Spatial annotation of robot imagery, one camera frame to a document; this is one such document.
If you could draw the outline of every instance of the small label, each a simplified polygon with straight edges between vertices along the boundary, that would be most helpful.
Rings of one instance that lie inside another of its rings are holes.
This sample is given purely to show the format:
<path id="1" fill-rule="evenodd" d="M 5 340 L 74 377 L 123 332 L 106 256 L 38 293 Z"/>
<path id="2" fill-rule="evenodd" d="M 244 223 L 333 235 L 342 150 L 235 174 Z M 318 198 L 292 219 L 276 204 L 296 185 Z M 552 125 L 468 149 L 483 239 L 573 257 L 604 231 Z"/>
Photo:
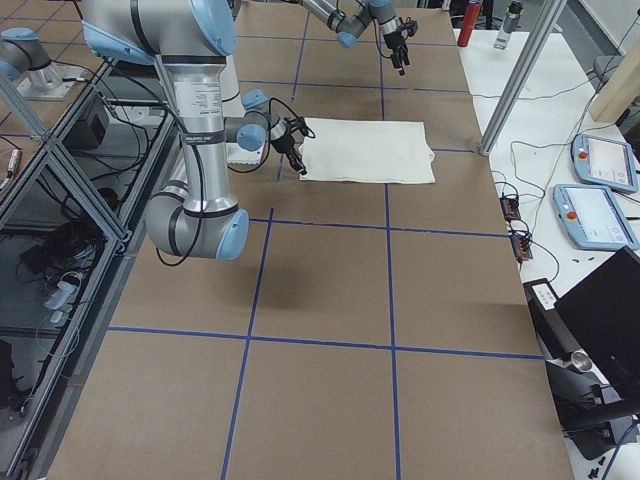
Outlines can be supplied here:
<path id="1" fill-rule="evenodd" d="M 178 114 L 181 117 L 222 115 L 218 82 L 174 82 Z"/>
<path id="2" fill-rule="evenodd" d="M 226 140 L 224 131 L 206 133 L 186 133 L 183 136 L 187 145 L 214 145 Z"/>
<path id="3" fill-rule="evenodd" d="M 545 310 L 553 310 L 555 308 L 556 296 L 546 283 L 533 286 L 533 293 L 536 294 L 538 300 Z"/>

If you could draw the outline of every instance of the power adapter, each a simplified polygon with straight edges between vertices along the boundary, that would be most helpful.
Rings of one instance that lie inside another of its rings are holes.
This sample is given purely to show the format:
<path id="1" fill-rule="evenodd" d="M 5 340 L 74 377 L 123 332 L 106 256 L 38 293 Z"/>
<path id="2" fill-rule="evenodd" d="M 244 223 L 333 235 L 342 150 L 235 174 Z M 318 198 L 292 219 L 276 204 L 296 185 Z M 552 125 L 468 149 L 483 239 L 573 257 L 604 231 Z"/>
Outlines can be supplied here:
<path id="1" fill-rule="evenodd" d="M 502 215 L 507 222 L 520 220 L 520 209 L 518 206 L 519 202 L 517 199 L 504 195 L 500 197 L 500 208 L 502 208 Z"/>

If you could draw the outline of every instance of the table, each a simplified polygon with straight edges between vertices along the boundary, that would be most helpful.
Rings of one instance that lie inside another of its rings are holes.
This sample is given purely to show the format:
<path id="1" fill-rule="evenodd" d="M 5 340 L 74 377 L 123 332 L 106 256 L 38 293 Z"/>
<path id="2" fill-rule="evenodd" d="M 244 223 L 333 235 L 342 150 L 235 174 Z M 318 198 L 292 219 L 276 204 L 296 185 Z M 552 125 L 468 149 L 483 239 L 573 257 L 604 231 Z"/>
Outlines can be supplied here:
<path id="1" fill-rule="evenodd" d="M 508 48 L 499 51 L 493 48 L 495 32 L 474 31 L 469 46 L 461 49 L 474 108 L 481 130 L 484 131 L 497 104 L 497 98 L 504 89 L 516 59 L 526 41 L 527 33 L 512 34 Z M 557 92 L 571 90 L 554 96 Z M 594 88 L 583 72 L 580 64 L 569 49 L 561 34 L 551 34 L 529 77 L 520 98 L 498 138 L 489 157 L 496 181 L 506 181 L 515 185 L 521 194 L 540 195 L 541 191 L 519 181 L 514 176 L 511 160 L 511 142 L 521 141 L 533 145 L 568 144 L 577 133 L 576 124 L 584 107 L 594 94 Z M 553 98 L 536 98 L 553 96 Z M 623 140 L 617 127 L 595 123 L 589 114 L 585 116 L 580 131 L 604 138 Z M 521 205 L 523 219 L 534 228 L 534 240 L 548 248 L 558 259 L 560 270 L 553 287 L 562 296 L 580 280 L 608 259 L 612 252 L 584 251 L 575 248 L 565 233 L 553 208 L 551 188 L 558 183 L 578 183 L 575 176 L 568 145 L 534 149 L 526 145 L 514 145 L 516 167 L 520 178 L 545 188 L 546 196 L 540 201 L 524 197 Z M 498 193 L 502 185 L 497 185 Z M 511 193 L 509 187 L 505 193 Z M 640 200 L 639 194 L 632 195 Z M 640 214 L 640 206 L 618 197 L 618 203 L 627 216 Z M 538 220 L 536 210 L 539 208 Z M 636 235 L 640 234 L 638 222 L 631 222 Z M 538 278 L 552 278 L 556 265 L 551 256 L 539 247 L 533 246 L 534 259 L 525 262 L 520 276 L 523 282 Z M 597 462 L 587 462 L 572 442 L 567 442 L 576 478 L 588 475 L 592 468 L 600 467 Z M 616 468 L 610 479 L 631 479 L 640 471 L 640 445 L 625 445 L 616 460 Z"/>
<path id="2" fill-rule="evenodd" d="M 568 478 L 448 16 L 401 14 L 405 78 L 372 32 L 347 51 L 300 7 L 243 6 L 244 91 L 423 121 L 436 184 L 232 174 L 245 252 L 166 269 L 145 243 L 48 479 Z"/>

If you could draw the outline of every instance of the white desk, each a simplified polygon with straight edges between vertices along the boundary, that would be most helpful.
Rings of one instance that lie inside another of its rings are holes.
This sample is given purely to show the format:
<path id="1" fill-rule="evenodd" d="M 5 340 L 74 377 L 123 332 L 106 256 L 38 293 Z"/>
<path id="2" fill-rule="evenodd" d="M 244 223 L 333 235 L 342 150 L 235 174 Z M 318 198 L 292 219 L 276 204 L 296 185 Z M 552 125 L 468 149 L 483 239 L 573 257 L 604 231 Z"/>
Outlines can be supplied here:
<path id="1" fill-rule="evenodd" d="M 496 34 L 492 31 L 476 30 L 473 32 L 469 46 L 461 49 L 469 90 L 474 95 L 474 108 L 483 132 L 498 102 L 497 98 L 484 97 L 499 96 L 502 93 L 528 35 L 527 33 L 513 34 L 508 48 L 500 51 L 493 48 Z M 571 89 L 586 80 L 586 75 L 562 35 L 552 34 L 520 97 L 550 96 Z M 524 193 L 540 195 L 541 192 L 535 187 L 515 178 L 510 154 L 511 142 L 522 141 L 540 146 L 571 142 L 577 132 L 575 128 L 578 120 L 593 93 L 592 85 L 587 82 L 571 92 L 554 98 L 519 100 L 489 157 L 492 170 L 503 173 L 506 181 L 515 185 L 521 195 Z M 587 113 L 580 131 L 605 125 L 594 122 Z M 615 126 L 594 130 L 593 134 L 622 140 Z M 569 148 L 569 146 L 555 146 L 534 149 L 524 145 L 514 145 L 518 176 L 543 188 L 546 187 L 546 195 L 542 201 L 533 197 L 521 198 L 520 211 L 523 219 L 534 232 L 534 240 L 548 248 L 558 258 L 560 272 L 553 286 L 559 295 L 570 290 L 612 255 L 611 252 L 585 251 L 575 248 L 555 213 L 551 188 L 558 183 L 578 183 L 573 173 Z M 494 175 L 497 181 L 503 180 L 499 173 Z M 501 192 L 502 185 L 497 187 L 498 192 Z M 633 197 L 640 200 L 640 194 L 635 194 Z M 640 205 L 621 197 L 617 198 L 627 216 L 640 216 Z M 538 207 L 536 222 L 535 212 Z M 640 235 L 640 222 L 631 222 L 631 225 L 636 235 Z M 534 245 L 532 249 L 534 259 L 523 264 L 520 272 L 522 281 L 553 277 L 556 271 L 554 260 L 539 247 Z M 595 467 L 600 467 L 599 476 L 602 476 L 604 468 L 597 465 L 597 460 L 586 461 L 571 441 L 567 441 L 567 448 L 576 479 L 586 478 Z M 638 472 L 640 472 L 640 445 L 625 445 L 616 459 L 608 480 L 637 480 Z"/>

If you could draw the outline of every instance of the red bottle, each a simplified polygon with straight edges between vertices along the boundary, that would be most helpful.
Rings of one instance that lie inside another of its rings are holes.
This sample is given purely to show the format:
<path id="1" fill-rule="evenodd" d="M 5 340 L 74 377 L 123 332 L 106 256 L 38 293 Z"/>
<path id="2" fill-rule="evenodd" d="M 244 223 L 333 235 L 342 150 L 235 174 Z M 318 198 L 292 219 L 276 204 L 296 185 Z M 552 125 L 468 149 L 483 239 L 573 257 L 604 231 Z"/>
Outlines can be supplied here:
<path id="1" fill-rule="evenodd" d="M 464 14 L 464 20 L 462 20 L 460 36 L 458 37 L 459 47 L 466 47 L 469 44 L 469 38 L 471 38 L 471 32 L 473 32 L 476 26 L 481 6 L 482 0 L 469 0 L 467 11 Z"/>

